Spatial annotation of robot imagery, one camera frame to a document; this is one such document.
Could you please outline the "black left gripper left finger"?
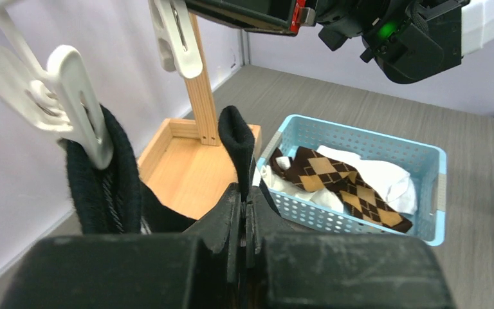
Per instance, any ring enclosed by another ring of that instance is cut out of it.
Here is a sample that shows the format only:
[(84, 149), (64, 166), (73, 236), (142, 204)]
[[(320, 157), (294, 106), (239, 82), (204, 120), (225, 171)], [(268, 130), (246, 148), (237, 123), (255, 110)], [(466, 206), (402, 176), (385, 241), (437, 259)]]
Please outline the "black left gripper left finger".
[(44, 238), (2, 308), (238, 308), (239, 187), (182, 233)]

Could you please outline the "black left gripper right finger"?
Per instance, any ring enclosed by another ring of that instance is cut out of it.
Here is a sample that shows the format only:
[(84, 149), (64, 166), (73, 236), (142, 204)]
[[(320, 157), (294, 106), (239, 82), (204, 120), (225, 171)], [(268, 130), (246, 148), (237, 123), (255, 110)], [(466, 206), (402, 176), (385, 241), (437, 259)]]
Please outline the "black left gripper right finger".
[(248, 197), (246, 308), (455, 308), (432, 249), (395, 234), (299, 232)]

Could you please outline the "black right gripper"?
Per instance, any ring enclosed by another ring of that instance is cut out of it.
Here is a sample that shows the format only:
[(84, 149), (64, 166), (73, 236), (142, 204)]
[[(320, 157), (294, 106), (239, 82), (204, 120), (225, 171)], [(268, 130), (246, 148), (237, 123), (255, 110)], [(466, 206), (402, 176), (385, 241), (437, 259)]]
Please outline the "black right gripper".
[(360, 33), (383, 13), (383, 1), (186, 1), (188, 10), (247, 32), (296, 36), (302, 26), (352, 25)]

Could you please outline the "brown argyle sock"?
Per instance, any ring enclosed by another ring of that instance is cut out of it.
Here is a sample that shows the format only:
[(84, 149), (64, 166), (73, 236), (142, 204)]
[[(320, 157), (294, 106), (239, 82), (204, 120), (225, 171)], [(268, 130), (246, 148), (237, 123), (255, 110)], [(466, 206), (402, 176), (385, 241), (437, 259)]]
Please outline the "brown argyle sock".
[(408, 232), (413, 223), (395, 211), (353, 166), (299, 147), (296, 156), (284, 156), (276, 148), (270, 167), (285, 181), (307, 192), (331, 191), (353, 217), (398, 232)]

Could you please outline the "black white-striped sock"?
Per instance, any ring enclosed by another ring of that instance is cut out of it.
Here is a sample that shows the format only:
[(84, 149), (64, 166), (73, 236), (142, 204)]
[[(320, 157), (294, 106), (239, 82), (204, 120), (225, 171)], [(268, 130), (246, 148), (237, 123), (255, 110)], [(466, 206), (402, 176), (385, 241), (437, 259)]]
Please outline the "black white-striped sock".
[(106, 169), (93, 167), (84, 148), (65, 140), (66, 171), (73, 206), (83, 234), (183, 232), (195, 223), (163, 205), (142, 182), (127, 133), (102, 108), (114, 146)]
[(279, 210), (257, 168), (254, 157), (255, 137), (235, 106), (227, 106), (222, 110), (218, 133), (235, 167), (242, 201), (247, 201), (252, 187), (258, 187), (271, 210), (278, 214)]

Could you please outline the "white plastic clip hanger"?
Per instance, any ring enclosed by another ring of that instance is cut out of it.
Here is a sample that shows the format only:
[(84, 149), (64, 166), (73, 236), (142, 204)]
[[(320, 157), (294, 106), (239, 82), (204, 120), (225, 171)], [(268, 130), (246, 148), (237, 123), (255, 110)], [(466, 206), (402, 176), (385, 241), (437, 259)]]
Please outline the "white plastic clip hanger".
[[(80, 144), (97, 169), (113, 157), (102, 108), (79, 51), (58, 46), (42, 66), (0, 1), (0, 99), (37, 129)], [(152, 24), (164, 70), (198, 77), (203, 62), (184, 1), (150, 1)]]

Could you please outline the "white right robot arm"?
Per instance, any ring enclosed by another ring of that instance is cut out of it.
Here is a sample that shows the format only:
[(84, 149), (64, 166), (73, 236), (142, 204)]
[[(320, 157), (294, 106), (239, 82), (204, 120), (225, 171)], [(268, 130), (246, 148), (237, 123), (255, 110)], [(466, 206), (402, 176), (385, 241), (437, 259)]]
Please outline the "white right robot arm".
[(412, 84), (461, 64), (494, 39), (494, 1), (187, 1), (194, 14), (251, 33), (294, 37), (320, 25), (331, 50), (360, 38), (364, 62), (396, 84)]

